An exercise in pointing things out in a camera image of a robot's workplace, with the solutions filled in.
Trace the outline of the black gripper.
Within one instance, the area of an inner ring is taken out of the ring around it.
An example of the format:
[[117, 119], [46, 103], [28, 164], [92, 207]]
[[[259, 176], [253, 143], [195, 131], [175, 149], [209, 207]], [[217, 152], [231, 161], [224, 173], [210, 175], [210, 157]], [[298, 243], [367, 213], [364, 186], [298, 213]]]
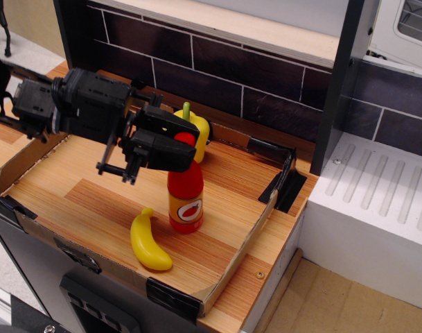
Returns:
[[[143, 101], [132, 124], [140, 129], [121, 141], [126, 168], [108, 164], [123, 130], [131, 98]], [[71, 69], [53, 80], [53, 132], [76, 135], [106, 145], [99, 173], [135, 183], [140, 168], [184, 172], [195, 157], [196, 125], [161, 109], [163, 96], [134, 92], [131, 85], [84, 69]]]

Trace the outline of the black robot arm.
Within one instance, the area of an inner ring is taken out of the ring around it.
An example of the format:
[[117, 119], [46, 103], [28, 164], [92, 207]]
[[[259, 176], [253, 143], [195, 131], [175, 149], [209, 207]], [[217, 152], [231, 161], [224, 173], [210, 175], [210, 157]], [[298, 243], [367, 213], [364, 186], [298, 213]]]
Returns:
[[0, 124], [47, 143], [66, 133], [106, 145], [96, 168], [134, 183], [140, 168], [184, 172], [193, 163], [197, 126], [160, 109], [162, 97], [84, 69], [64, 78], [25, 78], [6, 88], [0, 59]]

